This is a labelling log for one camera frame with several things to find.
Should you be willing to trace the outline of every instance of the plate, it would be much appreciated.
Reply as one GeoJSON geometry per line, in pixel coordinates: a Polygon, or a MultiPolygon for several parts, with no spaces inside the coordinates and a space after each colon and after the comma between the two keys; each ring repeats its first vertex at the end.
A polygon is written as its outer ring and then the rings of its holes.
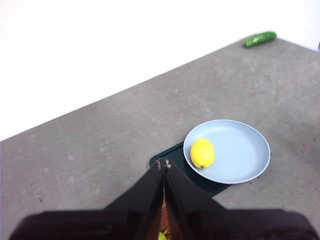
{"type": "Polygon", "coordinates": [[[253,127],[234,120],[211,120],[192,129],[183,143],[183,154],[190,167],[206,179],[222,184],[248,182],[269,165],[271,151],[265,137],[253,127]],[[190,149],[198,139],[207,139],[214,147],[211,166],[196,168],[190,149]]]}

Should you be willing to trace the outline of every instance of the gray table surface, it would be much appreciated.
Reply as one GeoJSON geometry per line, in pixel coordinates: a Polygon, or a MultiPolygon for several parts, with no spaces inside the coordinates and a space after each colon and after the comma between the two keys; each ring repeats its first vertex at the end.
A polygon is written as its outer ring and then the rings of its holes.
{"type": "Polygon", "coordinates": [[[320,54],[280,39],[242,44],[1,142],[1,239],[29,214],[103,208],[152,156],[213,119],[255,127],[272,151],[260,178],[214,199],[226,208],[301,212],[319,233],[320,54]]]}

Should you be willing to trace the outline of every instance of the dark green placemat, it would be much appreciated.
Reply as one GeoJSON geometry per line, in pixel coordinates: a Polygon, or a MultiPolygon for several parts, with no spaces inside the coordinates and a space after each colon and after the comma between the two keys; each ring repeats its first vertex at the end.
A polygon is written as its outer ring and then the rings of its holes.
{"type": "Polygon", "coordinates": [[[223,184],[208,180],[199,174],[197,174],[187,163],[184,156],[183,150],[184,142],[181,142],[157,155],[152,157],[149,161],[150,167],[155,163],[158,158],[168,158],[170,161],[174,162],[174,164],[184,172],[184,174],[201,190],[206,192],[210,197],[217,195],[222,192],[229,186],[230,184],[223,184]]]}

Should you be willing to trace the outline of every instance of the lemon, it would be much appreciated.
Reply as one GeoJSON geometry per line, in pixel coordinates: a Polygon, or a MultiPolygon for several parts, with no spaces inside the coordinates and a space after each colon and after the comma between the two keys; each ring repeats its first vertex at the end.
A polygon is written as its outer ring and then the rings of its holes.
{"type": "Polygon", "coordinates": [[[158,240],[167,240],[167,238],[162,232],[159,232],[158,240]]]}
{"type": "Polygon", "coordinates": [[[205,169],[214,163],[215,149],[207,139],[198,139],[190,150],[191,161],[198,169],[205,169]]]}

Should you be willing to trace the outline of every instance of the cucumber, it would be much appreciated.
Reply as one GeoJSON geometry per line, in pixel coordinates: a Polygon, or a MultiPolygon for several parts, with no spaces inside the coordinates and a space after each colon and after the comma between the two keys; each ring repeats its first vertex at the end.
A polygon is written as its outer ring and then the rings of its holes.
{"type": "Polygon", "coordinates": [[[271,41],[277,37],[277,34],[273,31],[266,31],[262,32],[256,35],[253,35],[249,37],[245,43],[244,46],[247,48],[253,47],[258,44],[262,44],[268,41],[271,41]]]}

